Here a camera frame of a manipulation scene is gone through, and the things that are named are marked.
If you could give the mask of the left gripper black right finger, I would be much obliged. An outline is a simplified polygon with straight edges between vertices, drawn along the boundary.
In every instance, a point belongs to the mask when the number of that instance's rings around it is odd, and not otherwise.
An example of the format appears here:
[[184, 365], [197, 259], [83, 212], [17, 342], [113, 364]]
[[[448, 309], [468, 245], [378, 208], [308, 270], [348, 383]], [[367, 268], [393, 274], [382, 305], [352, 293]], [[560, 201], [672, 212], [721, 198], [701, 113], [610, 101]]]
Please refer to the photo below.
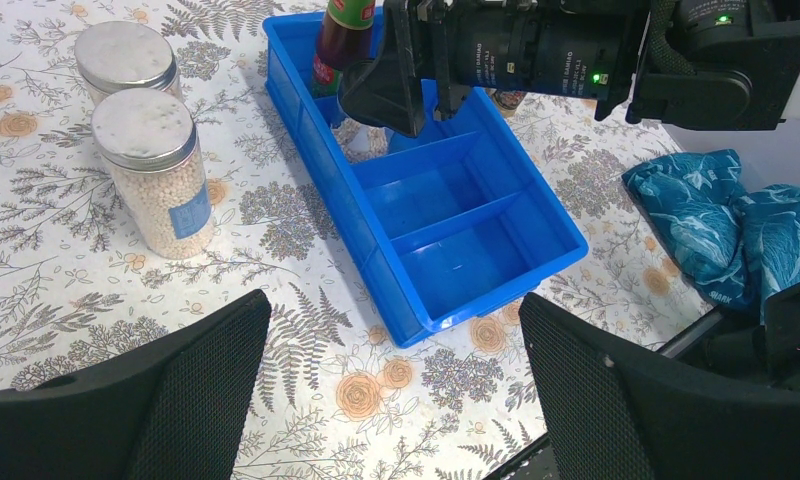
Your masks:
[[800, 391], [646, 349], [530, 293], [525, 348], [563, 479], [800, 479]]

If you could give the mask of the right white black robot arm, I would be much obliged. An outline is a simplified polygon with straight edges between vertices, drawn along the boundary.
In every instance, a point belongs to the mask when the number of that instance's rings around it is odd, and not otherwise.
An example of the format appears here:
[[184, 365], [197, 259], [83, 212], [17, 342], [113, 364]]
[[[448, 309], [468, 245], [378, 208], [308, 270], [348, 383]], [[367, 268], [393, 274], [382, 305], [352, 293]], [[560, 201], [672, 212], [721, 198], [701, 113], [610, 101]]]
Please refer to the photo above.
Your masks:
[[415, 137], [475, 87], [591, 100], [599, 122], [770, 131], [800, 119], [800, 1], [387, 1], [338, 95]]

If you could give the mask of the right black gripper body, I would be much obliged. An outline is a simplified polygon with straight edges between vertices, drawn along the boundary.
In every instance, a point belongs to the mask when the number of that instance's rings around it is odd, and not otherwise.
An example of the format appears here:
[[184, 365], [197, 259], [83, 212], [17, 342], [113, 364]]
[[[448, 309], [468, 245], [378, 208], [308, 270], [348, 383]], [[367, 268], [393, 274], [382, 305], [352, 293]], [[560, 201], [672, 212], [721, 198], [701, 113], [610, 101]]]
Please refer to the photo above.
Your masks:
[[464, 89], [595, 101], [603, 120], [632, 87], [647, 1], [388, 1], [384, 122], [423, 110], [423, 80], [440, 82], [452, 117]]

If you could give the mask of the sauce bottle red label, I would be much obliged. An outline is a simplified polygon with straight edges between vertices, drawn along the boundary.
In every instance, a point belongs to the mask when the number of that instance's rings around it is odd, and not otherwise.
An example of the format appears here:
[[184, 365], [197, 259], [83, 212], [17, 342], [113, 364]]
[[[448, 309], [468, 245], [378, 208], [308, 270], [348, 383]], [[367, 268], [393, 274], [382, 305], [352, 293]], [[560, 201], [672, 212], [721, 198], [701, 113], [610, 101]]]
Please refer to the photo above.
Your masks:
[[335, 95], [342, 71], [368, 57], [375, 14], [374, 0], [330, 0], [316, 39], [311, 92]]

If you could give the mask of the clear jar black knob lid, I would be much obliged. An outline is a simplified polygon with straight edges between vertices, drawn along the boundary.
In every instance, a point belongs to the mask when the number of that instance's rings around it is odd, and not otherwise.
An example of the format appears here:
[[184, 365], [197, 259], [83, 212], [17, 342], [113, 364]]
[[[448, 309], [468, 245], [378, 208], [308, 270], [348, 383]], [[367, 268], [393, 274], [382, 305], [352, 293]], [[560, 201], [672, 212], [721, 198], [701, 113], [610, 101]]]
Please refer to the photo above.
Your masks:
[[333, 136], [347, 161], [351, 164], [365, 162], [388, 153], [388, 137], [382, 128], [360, 124], [346, 118]]

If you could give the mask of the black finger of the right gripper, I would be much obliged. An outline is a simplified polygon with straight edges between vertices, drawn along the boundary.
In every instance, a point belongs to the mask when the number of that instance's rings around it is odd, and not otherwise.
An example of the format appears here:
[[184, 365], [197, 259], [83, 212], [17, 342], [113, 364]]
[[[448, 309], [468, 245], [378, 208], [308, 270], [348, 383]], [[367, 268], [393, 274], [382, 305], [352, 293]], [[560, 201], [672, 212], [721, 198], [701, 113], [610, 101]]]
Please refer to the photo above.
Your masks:
[[418, 137], [426, 123], [422, 86], [394, 56], [365, 59], [346, 68], [338, 100], [344, 113], [368, 126]]

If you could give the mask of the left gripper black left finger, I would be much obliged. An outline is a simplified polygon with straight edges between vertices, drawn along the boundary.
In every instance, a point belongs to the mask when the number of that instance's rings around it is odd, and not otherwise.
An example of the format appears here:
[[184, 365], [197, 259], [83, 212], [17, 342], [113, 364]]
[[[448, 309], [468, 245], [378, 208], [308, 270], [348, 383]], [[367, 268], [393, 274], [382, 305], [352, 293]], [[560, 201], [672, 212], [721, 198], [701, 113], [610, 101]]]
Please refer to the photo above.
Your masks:
[[0, 479], [227, 479], [271, 306], [194, 324], [34, 389], [0, 390]]

